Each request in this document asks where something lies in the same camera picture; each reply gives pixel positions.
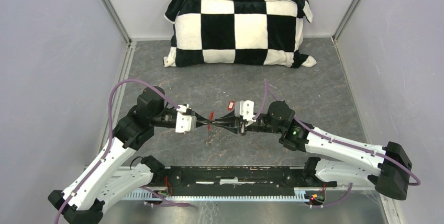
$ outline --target robotic arm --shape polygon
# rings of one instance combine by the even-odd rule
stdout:
[[[354,183],[362,186],[374,185],[379,193],[387,197],[406,199],[410,175],[377,155],[377,153],[384,153],[385,156],[396,160],[410,171],[412,164],[399,144],[389,142],[386,147],[383,147],[332,135],[310,124],[298,122],[294,118],[295,112],[284,101],[273,102],[266,114],[259,115],[253,113],[254,102],[238,101],[235,103],[234,111],[215,120],[200,116],[189,105],[181,105],[179,109],[167,108],[167,106],[168,104],[165,105],[165,101],[157,93],[145,89],[138,97],[137,105],[118,122],[114,129],[114,138],[107,158],[102,159],[104,152],[108,149],[109,141],[91,165],[70,186],[63,191],[53,191],[49,195],[48,199],[56,209],[60,209],[64,202],[68,201],[62,214],[70,224],[99,223],[103,214],[120,199],[142,186],[162,186],[162,179],[166,175],[171,177],[177,174],[174,177],[181,178],[173,185],[178,188],[185,183],[189,187],[190,181],[193,186],[201,186],[198,182],[209,180],[209,178],[210,184],[223,185],[221,179],[214,179],[221,178],[213,174],[217,173],[215,171],[207,171],[206,177],[200,178],[199,171],[202,167],[167,169],[152,156],[143,158],[142,162],[131,171],[109,182],[116,170],[154,135],[154,127],[174,128],[177,133],[187,133],[200,126],[214,125],[241,136],[248,131],[274,133],[280,135],[279,143],[289,150],[322,154],[339,160],[330,161],[312,157],[308,159],[301,171],[296,171],[291,167],[270,168],[266,174],[272,176],[277,183],[281,183],[279,190],[294,187],[320,187],[323,184],[336,187],[338,184]],[[370,151],[363,152],[357,148]],[[89,175],[76,193],[73,193],[74,188],[90,173],[98,161],[101,163],[97,169]],[[242,176],[243,170],[245,169],[239,167],[222,167],[219,173]],[[192,189],[193,187],[187,188],[188,191],[183,192],[186,193]]]

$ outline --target red object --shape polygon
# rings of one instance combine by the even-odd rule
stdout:
[[[212,112],[209,114],[209,121],[212,121],[213,118],[214,118],[214,111],[212,111]]]
[[[235,102],[230,101],[230,103],[228,104],[228,110],[233,110],[234,107],[235,107]]]

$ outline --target checkered pillow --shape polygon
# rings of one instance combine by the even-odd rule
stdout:
[[[174,35],[165,67],[200,63],[311,67],[299,53],[307,0],[172,0],[165,18]]]

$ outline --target cable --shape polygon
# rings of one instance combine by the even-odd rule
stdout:
[[[336,205],[336,204],[338,204],[338,203],[341,203],[341,202],[343,202],[349,195],[350,195],[350,192],[351,192],[351,188],[353,187],[353,183],[350,183],[349,184],[349,187],[348,187],[348,189],[347,189],[347,192],[346,192],[346,194],[344,194],[339,200],[337,200],[337,201],[335,201],[335,202],[332,202],[332,203],[328,203],[328,204],[324,204],[324,205],[320,205],[320,206],[313,206],[313,205],[310,205],[310,208],[324,208],[324,207],[331,207],[331,206],[333,206],[333,205]]]
[[[131,169],[131,166],[132,166],[132,164],[136,161],[136,159],[138,159],[138,158],[142,158],[142,159],[143,159],[142,156],[137,156],[137,157],[135,157],[135,158],[131,161],[131,163],[130,163],[130,165],[129,165],[129,169],[130,169],[130,170],[132,170],[132,169]]]
[[[259,108],[258,113],[256,113],[256,115],[253,117],[254,120],[256,120],[261,115],[262,110],[265,106],[265,102],[267,101],[267,87],[268,87],[267,79],[264,79],[264,97],[262,99],[262,104],[261,107]]]
[[[163,204],[163,205],[162,205],[162,204],[160,204],[160,205],[153,205],[153,206],[155,206],[155,207],[189,207],[189,206],[191,206],[190,203],[174,203],[174,202],[172,202],[172,201],[169,201],[169,200],[165,199],[164,197],[160,196],[159,194],[157,194],[156,192],[154,192],[153,190],[147,188],[146,186],[142,186],[142,187],[140,187],[140,188],[142,188],[143,190],[147,190],[147,191],[149,191],[149,192],[152,193],[155,197],[161,199],[162,202],[166,202],[166,203],[168,203],[168,204]]]
[[[268,86],[268,91],[270,92],[271,96],[273,96],[273,98],[274,98],[275,100],[279,100],[279,101],[280,101],[280,99],[278,99],[278,98],[275,96],[275,94],[271,91],[270,86]],[[298,122],[298,123],[299,123],[302,127],[304,127],[307,131],[313,133],[314,135],[320,137],[321,139],[326,139],[326,140],[328,140],[328,141],[330,141],[330,142],[337,143],[337,144],[340,144],[340,145],[344,145],[345,147],[350,147],[350,148],[353,148],[353,149],[356,149],[356,150],[359,150],[359,151],[362,151],[362,152],[365,152],[365,153],[373,154],[373,151],[372,151],[372,150],[369,150],[369,149],[367,149],[367,148],[358,147],[358,146],[356,146],[356,145],[354,145],[354,144],[345,143],[345,142],[343,142],[343,141],[336,140],[336,139],[334,139],[334,138],[330,138],[330,137],[328,137],[328,136],[325,136],[325,135],[323,135],[322,133],[319,133],[319,132],[317,132],[317,131],[311,129],[311,128],[308,127],[307,125],[305,125],[305,124],[304,124],[301,120],[299,120],[296,116],[294,116],[294,120],[296,120],[296,122]],[[392,162],[393,164],[395,164],[396,166],[398,166],[399,168],[401,168],[404,172],[406,172],[408,175],[410,175],[414,180],[416,180],[416,182],[409,182],[408,184],[409,184],[410,186],[419,186],[419,185],[421,184],[421,180],[418,178],[418,176],[416,176],[414,173],[412,173],[409,169],[407,169],[407,168],[406,168],[405,166],[403,166],[401,163],[397,162],[397,161],[394,160],[393,158],[391,158],[391,157],[389,157],[389,156],[387,156],[387,155],[385,155],[385,154],[382,154],[382,153],[378,153],[378,152],[377,152],[377,153],[375,153],[375,155],[378,156],[378,157],[381,157],[381,158],[383,158],[383,159],[386,159],[386,160],[388,160],[388,161],[390,161],[390,162]]]
[[[149,83],[147,83],[145,81],[138,80],[138,79],[126,79],[126,80],[118,82],[116,84],[116,86],[114,86],[113,89],[111,90],[111,94],[109,95],[109,99],[108,99],[108,127],[109,127],[109,134],[108,134],[108,136],[109,136],[109,138],[108,138],[108,145],[106,146],[105,152],[103,153],[103,155],[101,156],[99,161],[93,166],[93,168],[85,175],[85,177],[83,177],[83,179],[80,180],[80,182],[77,184],[77,186],[74,188],[74,190],[70,193],[70,195],[63,202],[62,206],[60,206],[59,211],[57,212],[57,215],[55,216],[54,224],[58,224],[59,223],[60,216],[61,216],[65,206],[72,199],[73,195],[75,195],[77,193],[77,191],[79,190],[79,188],[82,187],[82,185],[86,182],[86,180],[89,177],[91,177],[91,175],[97,170],[99,165],[102,162],[106,161],[106,156],[108,155],[108,153],[109,153],[109,151],[111,149],[111,146],[113,145],[113,138],[114,138],[114,135],[113,135],[113,116],[112,116],[114,95],[116,94],[117,89],[121,85],[126,84],[126,83],[139,83],[139,84],[145,85],[146,87],[148,87],[151,90],[153,90],[154,92],[156,92],[160,97],[165,99],[165,101],[167,101],[168,103],[173,105],[176,109],[180,108],[180,106],[178,104],[176,104],[170,98],[168,98],[167,96],[162,94],[160,92],[160,90],[156,89],[154,86],[152,86],[151,84],[149,84]]]

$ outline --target pillow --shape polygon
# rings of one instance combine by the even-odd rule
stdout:
[[[201,63],[311,67],[299,52],[307,0],[172,0],[165,18],[174,26],[165,67]]]

